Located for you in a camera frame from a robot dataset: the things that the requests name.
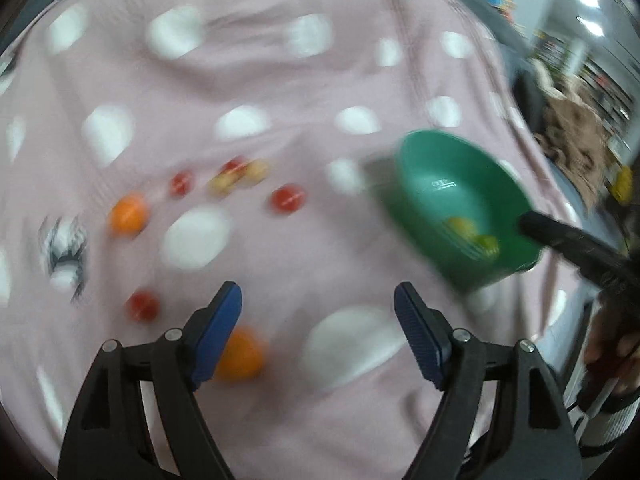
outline yellow object in bowl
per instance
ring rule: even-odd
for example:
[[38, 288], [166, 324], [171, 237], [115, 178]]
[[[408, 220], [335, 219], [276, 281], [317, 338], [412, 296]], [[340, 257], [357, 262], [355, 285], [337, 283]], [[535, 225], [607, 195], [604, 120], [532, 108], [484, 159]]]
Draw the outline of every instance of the yellow object in bowl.
[[494, 259], [500, 255], [500, 245], [498, 244], [498, 238], [495, 236], [480, 235], [476, 237], [475, 242], [487, 257]]
[[452, 216], [451, 218], [447, 218], [445, 224], [460, 238], [468, 242], [472, 242], [478, 237], [478, 228], [469, 218]]

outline yellow ball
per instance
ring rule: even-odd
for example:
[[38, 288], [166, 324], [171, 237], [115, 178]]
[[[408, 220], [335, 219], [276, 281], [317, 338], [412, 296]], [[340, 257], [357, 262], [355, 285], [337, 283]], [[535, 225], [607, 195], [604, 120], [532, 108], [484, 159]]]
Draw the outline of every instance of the yellow ball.
[[500, 255], [500, 245], [498, 244], [498, 238], [495, 236], [480, 235], [476, 237], [476, 245], [491, 259], [495, 259]]
[[469, 242], [478, 236], [478, 228], [469, 218], [452, 216], [451, 218], [447, 218], [445, 224], [460, 238]]
[[236, 177], [232, 174], [220, 173], [209, 180], [207, 188], [209, 193], [214, 196], [226, 196], [234, 190], [236, 180]]
[[258, 184], [267, 178], [269, 171], [269, 163], [266, 160], [258, 158], [256, 160], [252, 160], [246, 166], [246, 169], [244, 170], [244, 177], [251, 184]]

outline colorful toy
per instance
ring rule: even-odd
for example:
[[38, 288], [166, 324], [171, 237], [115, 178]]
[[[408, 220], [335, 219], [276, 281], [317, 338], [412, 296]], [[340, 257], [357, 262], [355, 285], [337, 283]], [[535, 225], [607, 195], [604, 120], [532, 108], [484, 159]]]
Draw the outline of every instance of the colorful toy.
[[249, 162], [244, 170], [244, 176], [251, 184], [255, 185], [269, 176], [270, 169], [266, 160], [258, 158]]
[[470, 242], [478, 236], [478, 228], [469, 218], [452, 216], [451, 218], [447, 218], [445, 224], [463, 240]]
[[265, 345], [248, 327], [236, 326], [229, 336], [215, 377], [237, 383], [258, 376], [265, 364]]
[[213, 196], [226, 196], [234, 190], [236, 181], [233, 173], [219, 173], [209, 180], [207, 189]]
[[296, 184], [285, 184], [271, 194], [271, 206], [278, 213], [293, 213], [305, 202], [306, 191]]
[[116, 236], [135, 236], [146, 227], [149, 209], [140, 193], [121, 198], [109, 214], [109, 225]]
[[195, 184], [193, 171], [181, 171], [171, 179], [169, 194], [174, 198], [182, 198], [193, 190]]
[[150, 290], [137, 290], [127, 300], [126, 309], [133, 320], [150, 322], [158, 317], [160, 300]]
[[244, 156], [239, 155], [232, 158], [228, 163], [222, 166], [222, 168], [220, 168], [220, 173], [229, 174], [237, 181], [244, 177], [244, 170], [248, 164], [249, 161]]
[[495, 236], [480, 235], [476, 237], [474, 242], [482, 249], [482, 252], [484, 252], [488, 258], [493, 260], [500, 255], [500, 245], [498, 245], [498, 238]]

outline metal screw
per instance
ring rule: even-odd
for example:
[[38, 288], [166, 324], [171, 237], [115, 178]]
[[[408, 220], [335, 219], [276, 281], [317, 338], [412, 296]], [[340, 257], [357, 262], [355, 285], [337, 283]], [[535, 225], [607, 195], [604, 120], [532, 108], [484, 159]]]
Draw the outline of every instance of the metal screw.
[[167, 341], [178, 341], [182, 337], [182, 330], [179, 328], [172, 328], [164, 333], [164, 338]]
[[113, 340], [113, 339], [109, 339], [108, 341], [105, 341], [103, 343], [102, 351], [103, 352], [113, 352], [117, 347], [118, 347], [118, 342]]
[[527, 354], [531, 354], [536, 349], [536, 346], [528, 339], [522, 339], [520, 341], [520, 348], [522, 348]]
[[453, 331], [453, 339], [461, 343], [466, 343], [471, 339], [471, 334], [464, 328], [457, 328]]

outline green bowl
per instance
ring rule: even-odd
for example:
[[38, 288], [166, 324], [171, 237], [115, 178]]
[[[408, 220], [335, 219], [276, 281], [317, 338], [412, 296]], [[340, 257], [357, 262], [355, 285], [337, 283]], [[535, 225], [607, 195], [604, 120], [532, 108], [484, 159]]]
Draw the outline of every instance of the green bowl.
[[[397, 183], [380, 189], [394, 221], [460, 293], [533, 268], [541, 248], [518, 234], [518, 217], [531, 210], [520, 186], [487, 153], [445, 132], [410, 133], [396, 158]], [[500, 247], [487, 256], [447, 225], [468, 218]]]

